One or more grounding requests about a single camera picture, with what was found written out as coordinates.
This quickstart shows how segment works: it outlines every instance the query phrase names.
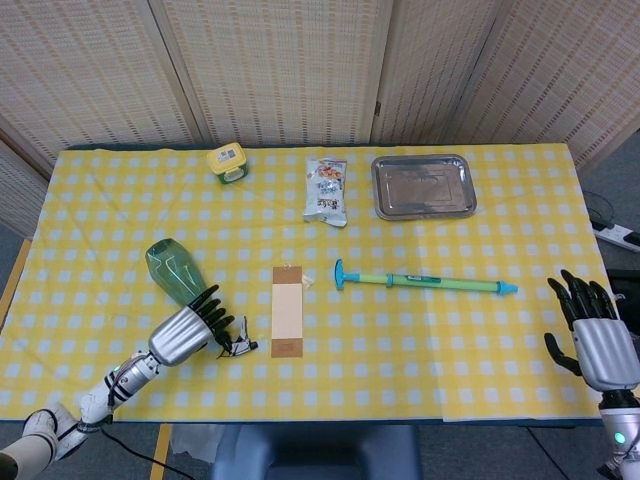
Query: gray chair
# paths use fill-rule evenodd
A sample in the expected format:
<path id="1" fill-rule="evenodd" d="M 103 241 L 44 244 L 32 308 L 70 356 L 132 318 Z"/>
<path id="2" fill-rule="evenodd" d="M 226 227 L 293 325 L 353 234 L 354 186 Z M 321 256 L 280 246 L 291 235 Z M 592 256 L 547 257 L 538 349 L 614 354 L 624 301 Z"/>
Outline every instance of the gray chair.
<path id="1" fill-rule="evenodd" d="M 364 423 L 227 426 L 211 480 L 420 480 L 417 427 Z"/>

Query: table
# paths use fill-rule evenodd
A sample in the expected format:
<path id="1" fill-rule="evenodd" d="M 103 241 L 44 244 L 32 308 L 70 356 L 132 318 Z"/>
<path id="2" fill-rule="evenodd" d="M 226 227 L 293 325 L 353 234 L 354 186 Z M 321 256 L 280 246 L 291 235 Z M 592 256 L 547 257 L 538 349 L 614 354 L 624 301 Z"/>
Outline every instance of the table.
<path id="1" fill-rule="evenodd" d="M 387 222 L 370 164 L 382 155 L 456 153 L 478 198 L 466 219 Z M 114 365 L 146 349 L 176 310 L 145 250 L 173 237 L 260 348 L 217 346 L 164 369 L 120 420 L 591 418 L 594 392 L 555 366 L 543 333 L 571 345 L 546 284 L 561 268 L 608 287 L 571 156 L 561 144 L 248 149 L 250 175 L 220 185 L 204 151 L 67 151 L 0 336 L 0 418 L 48 401 L 77 405 Z M 306 158 L 348 161 L 348 225 L 302 220 Z M 348 284 L 347 269 L 507 280 L 496 295 Z M 302 265 L 304 357 L 269 353 L 271 269 Z"/>

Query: green plastic bottle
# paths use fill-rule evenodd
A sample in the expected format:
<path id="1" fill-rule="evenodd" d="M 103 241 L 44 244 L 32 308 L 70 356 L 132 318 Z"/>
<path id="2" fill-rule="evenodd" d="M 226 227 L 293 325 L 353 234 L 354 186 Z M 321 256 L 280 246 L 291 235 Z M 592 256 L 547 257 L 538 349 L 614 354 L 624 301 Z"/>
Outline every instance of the green plastic bottle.
<path id="1" fill-rule="evenodd" d="M 154 243 L 145 257 L 151 278 L 180 305 L 188 305 L 207 288 L 189 252 L 173 238 Z"/>

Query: stainless steel tray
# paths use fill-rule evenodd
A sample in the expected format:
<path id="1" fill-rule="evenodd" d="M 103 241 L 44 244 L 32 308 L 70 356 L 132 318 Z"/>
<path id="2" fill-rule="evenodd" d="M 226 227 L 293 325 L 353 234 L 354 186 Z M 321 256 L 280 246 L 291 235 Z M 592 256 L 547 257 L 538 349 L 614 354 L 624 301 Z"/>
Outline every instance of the stainless steel tray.
<path id="1" fill-rule="evenodd" d="M 376 213 L 385 220 L 467 217 L 476 193 L 459 155 L 379 157 L 371 164 Z"/>

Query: robotic arm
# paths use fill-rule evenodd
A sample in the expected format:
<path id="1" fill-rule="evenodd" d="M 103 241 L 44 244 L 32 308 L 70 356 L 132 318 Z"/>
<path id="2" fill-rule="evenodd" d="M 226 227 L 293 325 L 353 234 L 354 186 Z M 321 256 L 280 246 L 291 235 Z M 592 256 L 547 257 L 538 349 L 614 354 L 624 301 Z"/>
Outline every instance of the robotic arm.
<path id="1" fill-rule="evenodd" d="M 51 462 L 75 452 L 88 436 L 113 420 L 113 412 L 153 380 L 161 365 L 175 367 L 211 340 L 223 353 L 238 356 L 258 348 L 247 335 L 246 318 L 236 341 L 225 328 L 233 316 L 211 299 L 218 289 L 205 290 L 188 306 L 166 319 L 149 337 L 149 351 L 139 352 L 107 374 L 80 400 L 80 420 L 61 404 L 32 413 L 22 438 L 0 451 L 0 478 L 28 480 Z"/>
<path id="2" fill-rule="evenodd" d="M 632 390 L 640 384 L 640 361 L 627 326 L 618 320 L 604 288 L 587 284 L 566 270 L 562 277 L 569 290 L 553 278 L 556 292 L 573 338 L 578 359 L 567 357 L 555 337 L 545 333 L 551 358 L 591 388 L 602 392 L 600 415 L 613 447 L 611 460 L 598 469 L 610 480 L 640 478 L 640 401 Z"/>

